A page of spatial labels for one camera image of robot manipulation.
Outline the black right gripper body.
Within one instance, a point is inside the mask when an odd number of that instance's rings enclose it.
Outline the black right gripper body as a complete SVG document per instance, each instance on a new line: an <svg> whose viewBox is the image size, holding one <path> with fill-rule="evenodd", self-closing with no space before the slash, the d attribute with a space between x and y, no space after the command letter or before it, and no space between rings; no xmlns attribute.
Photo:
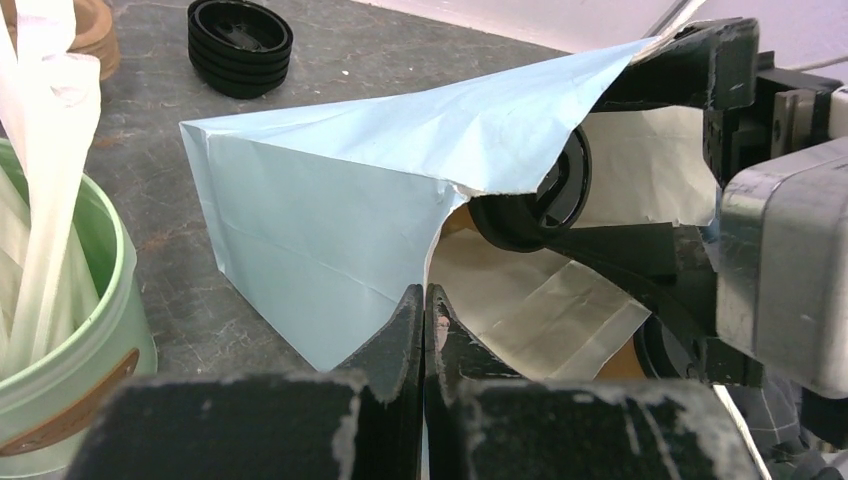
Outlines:
<svg viewBox="0 0 848 480"><path fill-rule="evenodd" d="M689 107L702 111L704 161L719 186L745 169L816 168L845 178L834 129L843 82L781 68L759 49L753 18L697 22L624 68L595 113Z"/></svg>

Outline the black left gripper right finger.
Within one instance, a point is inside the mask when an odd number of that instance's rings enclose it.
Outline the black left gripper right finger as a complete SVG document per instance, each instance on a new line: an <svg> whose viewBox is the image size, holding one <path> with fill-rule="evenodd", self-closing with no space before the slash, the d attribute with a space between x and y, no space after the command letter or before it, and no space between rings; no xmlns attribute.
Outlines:
<svg viewBox="0 0 848 480"><path fill-rule="evenodd" d="M531 381L459 321L424 308L424 404L434 479L757 479L715 392L681 380Z"/></svg>

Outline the green cup holder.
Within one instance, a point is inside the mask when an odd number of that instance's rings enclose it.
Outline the green cup holder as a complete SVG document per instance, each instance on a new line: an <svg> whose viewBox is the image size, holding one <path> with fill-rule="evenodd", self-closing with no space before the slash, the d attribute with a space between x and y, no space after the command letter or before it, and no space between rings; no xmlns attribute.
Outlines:
<svg viewBox="0 0 848 480"><path fill-rule="evenodd" d="M88 176L81 180L73 224L100 302L63 345L2 380L4 479L66 467L97 407L116 385L157 370L135 280L135 247L111 200Z"/></svg>

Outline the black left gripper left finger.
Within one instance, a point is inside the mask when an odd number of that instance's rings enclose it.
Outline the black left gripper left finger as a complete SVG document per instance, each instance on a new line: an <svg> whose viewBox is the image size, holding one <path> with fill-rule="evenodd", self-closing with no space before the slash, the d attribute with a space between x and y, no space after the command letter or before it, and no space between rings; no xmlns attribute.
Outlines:
<svg viewBox="0 0 848 480"><path fill-rule="evenodd" d="M424 290L328 372L136 376L97 414L71 479L417 479Z"/></svg>

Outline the black plastic cup lid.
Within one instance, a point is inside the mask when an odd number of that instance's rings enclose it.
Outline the black plastic cup lid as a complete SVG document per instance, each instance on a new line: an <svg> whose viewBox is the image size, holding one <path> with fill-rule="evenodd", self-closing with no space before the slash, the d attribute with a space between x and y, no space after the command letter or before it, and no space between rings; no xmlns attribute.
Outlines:
<svg viewBox="0 0 848 480"><path fill-rule="evenodd" d="M680 340L657 315L651 314L633 335L633 344L648 378L706 382L701 337Z"/></svg>

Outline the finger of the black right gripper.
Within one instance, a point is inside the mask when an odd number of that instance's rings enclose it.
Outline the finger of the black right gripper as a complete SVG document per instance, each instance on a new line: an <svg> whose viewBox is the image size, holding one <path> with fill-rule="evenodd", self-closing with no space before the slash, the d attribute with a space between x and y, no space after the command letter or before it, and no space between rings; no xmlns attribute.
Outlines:
<svg viewBox="0 0 848 480"><path fill-rule="evenodd" d="M678 339L717 335L717 275L698 228L660 223L570 229L547 247L624 290Z"/></svg>

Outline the white stir sticks bundle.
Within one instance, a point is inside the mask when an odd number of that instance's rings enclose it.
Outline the white stir sticks bundle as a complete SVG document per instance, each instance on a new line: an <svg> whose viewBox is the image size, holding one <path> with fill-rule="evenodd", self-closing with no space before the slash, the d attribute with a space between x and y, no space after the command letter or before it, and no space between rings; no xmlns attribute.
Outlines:
<svg viewBox="0 0 848 480"><path fill-rule="evenodd" d="M100 62L71 52L71 1L19 1L17 38L1 36L1 122L28 182L30 234L2 365L43 358L84 164L100 118Z"/></svg>

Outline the dark grey checked cloth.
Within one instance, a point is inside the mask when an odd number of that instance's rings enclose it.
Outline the dark grey checked cloth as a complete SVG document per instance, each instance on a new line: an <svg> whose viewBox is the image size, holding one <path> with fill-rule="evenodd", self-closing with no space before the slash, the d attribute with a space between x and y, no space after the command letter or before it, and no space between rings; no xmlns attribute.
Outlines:
<svg viewBox="0 0 848 480"><path fill-rule="evenodd" d="M799 385L767 373L759 387L729 386L727 391L773 479L847 477L847 456L825 456L801 426Z"/></svg>

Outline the light blue paper bag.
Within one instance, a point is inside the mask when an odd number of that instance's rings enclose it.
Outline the light blue paper bag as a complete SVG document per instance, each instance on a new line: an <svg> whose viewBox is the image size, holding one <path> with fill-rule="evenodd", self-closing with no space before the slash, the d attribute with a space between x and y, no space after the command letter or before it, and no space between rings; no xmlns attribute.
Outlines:
<svg viewBox="0 0 848 480"><path fill-rule="evenodd" d="M709 224L717 183L698 110L592 112L638 49L181 122L219 270L312 367L331 370L426 280L451 213L475 196L535 192L580 123L593 155L581 227Z"/></svg>

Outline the stack of black lids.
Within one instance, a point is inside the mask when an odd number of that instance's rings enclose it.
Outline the stack of black lids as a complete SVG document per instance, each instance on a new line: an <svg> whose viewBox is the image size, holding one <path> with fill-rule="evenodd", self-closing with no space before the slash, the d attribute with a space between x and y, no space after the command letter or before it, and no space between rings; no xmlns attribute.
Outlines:
<svg viewBox="0 0 848 480"><path fill-rule="evenodd" d="M286 80L294 32L274 11L250 1L194 1L186 17L189 61L212 89L254 99Z"/></svg>

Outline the brown paper coffee cup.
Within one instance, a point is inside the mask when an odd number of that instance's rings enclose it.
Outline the brown paper coffee cup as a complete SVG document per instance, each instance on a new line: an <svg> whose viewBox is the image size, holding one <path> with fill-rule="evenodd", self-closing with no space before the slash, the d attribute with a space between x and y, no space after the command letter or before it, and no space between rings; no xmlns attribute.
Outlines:
<svg viewBox="0 0 848 480"><path fill-rule="evenodd" d="M643 380L646 378L647 375L636 354L633 338L630 338L595 376L596 380Z"/></svg>

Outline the brown pulp cup carriers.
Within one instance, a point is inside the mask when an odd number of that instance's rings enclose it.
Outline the brown pulp cup carriers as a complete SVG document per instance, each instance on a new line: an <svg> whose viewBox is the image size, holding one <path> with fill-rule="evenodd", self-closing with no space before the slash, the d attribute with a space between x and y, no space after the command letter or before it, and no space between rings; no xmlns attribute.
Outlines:
<svg viewBox="0 0 848 480"><path fill-rule="evenodd" d="M111 77L121 59L112 11L102 0L74 0L76 36L71 53L96 57L100 61L100 80Z"/></svg>

